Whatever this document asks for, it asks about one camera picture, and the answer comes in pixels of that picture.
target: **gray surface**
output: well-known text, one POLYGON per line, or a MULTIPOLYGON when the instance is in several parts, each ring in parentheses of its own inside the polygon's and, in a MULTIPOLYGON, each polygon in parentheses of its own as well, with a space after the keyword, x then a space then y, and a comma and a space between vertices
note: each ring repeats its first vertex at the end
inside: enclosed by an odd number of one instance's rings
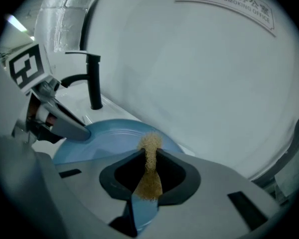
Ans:
MULTIPOLYGON (((242 191, 268 218, 278 212, 277 203, 262 189, 223 165, 172 153, 194 165, 201 175, 197 192, 182 205, 162 206, 139 238, 235 239, 250 232, 227 194, 242 191)), ((123 213, 124 201, 111 199, 99 183, 103 168, 128 154, 57 165, 58 171, 80 169, 81 174, 65 178, 69 189, 96 217, 109 223, 123 213)))
POLYGON ((197 192, 179 206, 162 206, 139 238, 235 239, 250 232, 227 194, 242 191, 268 218, 278 212, 277 203, 237 172, 223 165, 173 153, 194 165, 201 175, 197 192))
POLYGON ((299 150, 292 160, 275 175, 275 180, 285 197, 299 190, 299 150))
POLYGON ((108 224, 123 214, 126 202, 111 198, 102 188, 99 176, 105 167, 131 154, 133 154, 133 151, 108 158, 61 164, 55 167, 58 172, 71 169, 82 171, 82 173, 75 176, 64 178, 63 181, 91 213, 108 224))
MULTIPOLYGON (((112 212, 113 216, 114 213, 121 213, 119 205, 113 206, 113 203, 123 201, 112 200, 106 193, 102 193, 100 187, 95 191, 99 186, 96 184, 98 177, 93 177, 99 174, 96 168, 101 170, 127 155, 125 153, 94 162, 60 165, 58 170, 68 169, 70 165, 85 169, 81 180, 78 180, 80 174, 62 180, 47 154, 35 153, 28 144, 1 137, 0 184, 11 202, 50 237, 128 238, 96 218, 85 208, 90 206, 85 206, 78 200, 77 192, 73 194, 75 190, 80 191, 78 186, 81 185, 85 194, 91 193, 90 199, 94 199, 91 203, 97 210, 112 212), (77 179, 73 180, 75 183, 71 183, 70 178, 77 179)), ((257 238, 274 225, 281 215, 275 215, 263 226, 247 234, 247 226, 226 198, 226 194, 243 191, 268 217, 278 211, 277 204, 264 191, 231 169, 191 156, 173 155, 185 162, 195 163, 202 177, 200 188, 182 205, 160 207, 156 218, 138 238, 231 239, 243 235, 246 238, 257 238)))
POLYGON ((123 239, 69 191, 49 155, 0 137, 0 184, 11 203, 48 238, 123 239))

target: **blue plate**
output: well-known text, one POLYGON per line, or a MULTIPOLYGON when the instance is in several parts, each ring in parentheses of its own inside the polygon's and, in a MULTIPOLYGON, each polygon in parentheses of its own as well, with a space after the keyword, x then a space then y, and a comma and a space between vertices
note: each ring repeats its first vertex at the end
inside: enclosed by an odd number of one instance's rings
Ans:
POLYGON ((65 140, 53 158, 54 164, 108 157, 137 149, 141 137, 148 132, 157 132, 162 136, 163 149, 184 153, 166 134, 140 121, 110 119, 86 128, 91 131, 91 137, 86 141, 65 140))

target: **white sink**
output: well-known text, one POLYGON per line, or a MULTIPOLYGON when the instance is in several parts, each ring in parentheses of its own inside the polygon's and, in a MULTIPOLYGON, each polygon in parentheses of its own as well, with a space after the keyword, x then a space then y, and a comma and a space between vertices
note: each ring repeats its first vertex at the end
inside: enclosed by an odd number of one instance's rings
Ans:
MULTIPOLYGON (((90 108, 89 92, 86 83, 69 87, 67 89, 60 89, 56 94, 56 99, 59 102, 61 102, 67 109, 69 109, 75 116, 81 119, 86 125, 102 120, 112 119, 127 119, 140 121, 137 117, 133 116, 126 110, 117 106, 103 95, 103 107, 100 110, 92 110, 90 108)), ((36 141, 32 147, 35 151, 45 152, 53 158, 57 149, 63 142, 64 139, 58 141, 56 144, 52 144, 48 141, 36 141)), ((195 156, 195 154, 192 151, 188 150, 180 144, 179 146, 183 149, 183 151, 186 154, 195 156)))

